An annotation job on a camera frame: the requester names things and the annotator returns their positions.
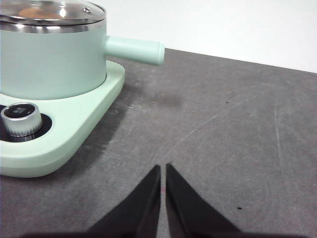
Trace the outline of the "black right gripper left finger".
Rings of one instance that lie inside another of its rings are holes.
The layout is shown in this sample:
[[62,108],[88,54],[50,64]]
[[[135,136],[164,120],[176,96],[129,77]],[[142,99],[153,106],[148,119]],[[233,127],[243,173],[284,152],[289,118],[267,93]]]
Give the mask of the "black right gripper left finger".
[[160,211],[160,166],[155,165],[134,190],[87,230],[99,238],[155,238]]

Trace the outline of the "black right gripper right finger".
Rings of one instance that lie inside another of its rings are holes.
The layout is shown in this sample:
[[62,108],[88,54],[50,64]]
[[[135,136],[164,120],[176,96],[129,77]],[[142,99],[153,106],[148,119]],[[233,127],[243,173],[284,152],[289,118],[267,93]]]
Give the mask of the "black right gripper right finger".
[[172,238],[246,238],[210,206],[172,164],[166,165],[166,210]]

